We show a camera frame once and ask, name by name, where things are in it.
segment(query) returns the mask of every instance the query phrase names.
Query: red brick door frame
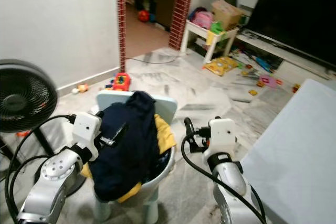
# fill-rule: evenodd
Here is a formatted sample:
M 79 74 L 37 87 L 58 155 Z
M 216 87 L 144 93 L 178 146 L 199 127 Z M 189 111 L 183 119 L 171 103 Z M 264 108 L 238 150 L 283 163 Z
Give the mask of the red brick door frame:
M 169 47 L 179 50 L 184 33 L 185 20 L 189 12 L 191 0 L 175 0 L 173 9 L 173 18 L 169 33 Z M 126 3 L 125 0 L 117 0 L 118 9 L 118 42 L 119 42 L 119 57 L 120 71 L 125 72 L 125 18 L 126 18 Z

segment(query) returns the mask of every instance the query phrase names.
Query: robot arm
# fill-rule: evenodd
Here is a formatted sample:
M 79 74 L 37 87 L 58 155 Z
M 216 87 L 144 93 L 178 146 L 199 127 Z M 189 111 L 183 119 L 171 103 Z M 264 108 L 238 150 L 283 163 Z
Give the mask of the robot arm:
M 224 182 L 255 208 L 251 198 L 251 185 L 242 175 L 242 169 L 238 168 L 237 163 L 239 162 L 232 161 L 236 143 L 235 122 L 231 119 L 216 118 L 210 120 L 209 127 L 202 127 L 196 132 L 189 118 L 186 118 L 184 123 L 187 128 L 187 135 L 199 135 L 205 139 L 202 141 L 203 146 L 201 147 L 197 145 L 193 137 L 187 139 L 190 144 L 190 152 L 202 152 L 203 161 L 209 165 L 213 177 Z M 223 186 L 214 183 L 213 193 L 221 209 L 222 223 L 261 223 L 260 219 L 245 203 L 228 192 Z
M 73 127 L 73 146 L 63 148 L 57 155 L 47 159 L 40 177 L 30 190 L 19 214 L 19 223 L 55 224 L 65 203 L 66 195 L 75 184 L 83 165 L 98 157 L 100 143 L 113 147 L 125 125 L 113 139 L 100 135 L 102 112 L 97 115 L 79 113 Z

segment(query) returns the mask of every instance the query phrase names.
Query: pink toy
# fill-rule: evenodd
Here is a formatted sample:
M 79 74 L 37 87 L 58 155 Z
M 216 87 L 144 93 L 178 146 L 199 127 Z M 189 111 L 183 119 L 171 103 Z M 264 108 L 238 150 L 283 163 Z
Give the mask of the pink toy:
M 271 88 L 277 87 L 277 80 L 271 76 L 268 76 L 267 74 L 263 74 L 262 76 L 260 76 L 259 80 Z
M 213 20 L 214 16 L 211 12 L 198 12 L 195 14 L 195 18 L 192 22 L 202 28 L 209 30 Z

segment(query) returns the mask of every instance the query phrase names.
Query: white plastic chair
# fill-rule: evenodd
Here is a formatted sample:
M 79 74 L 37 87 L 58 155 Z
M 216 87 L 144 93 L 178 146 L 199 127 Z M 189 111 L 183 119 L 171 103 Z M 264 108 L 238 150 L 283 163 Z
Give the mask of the white plastic chair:
M 115 102 L 125 102 L 133 92 L 103 90 L 97 95 L 99 110 L 104 110 Z M 176 100 L 168 97 L 153 95 L 155 102 L 155 112 L 169 125 L 171 124 L 177 109 Z M 159 218 L 157 208 L 159 196 L 159 182 L 164 179 L 171 171 L 174 165 L 174 155 L 176 148 L 171 148 L 168 164 L 162 173 L 155 179 L 143 184 L 139 192 L 121 203 L 123 207 L 144 206 L 144 223 L 154 224 Z M 94 216 L 99 221 L 107 220 L 111 215 L 111 207 L 108 202 L 103 202 L 96 197 L 96 206 Z

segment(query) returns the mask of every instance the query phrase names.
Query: red ball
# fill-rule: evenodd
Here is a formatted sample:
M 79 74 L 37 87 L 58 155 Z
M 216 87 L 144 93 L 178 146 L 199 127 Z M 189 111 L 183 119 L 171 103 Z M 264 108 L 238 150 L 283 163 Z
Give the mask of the red ball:
M 146 10 L 141 10 L 138 13 L 138 19 L 142 22 L 148 22 L 149 21 L 149 12 Z

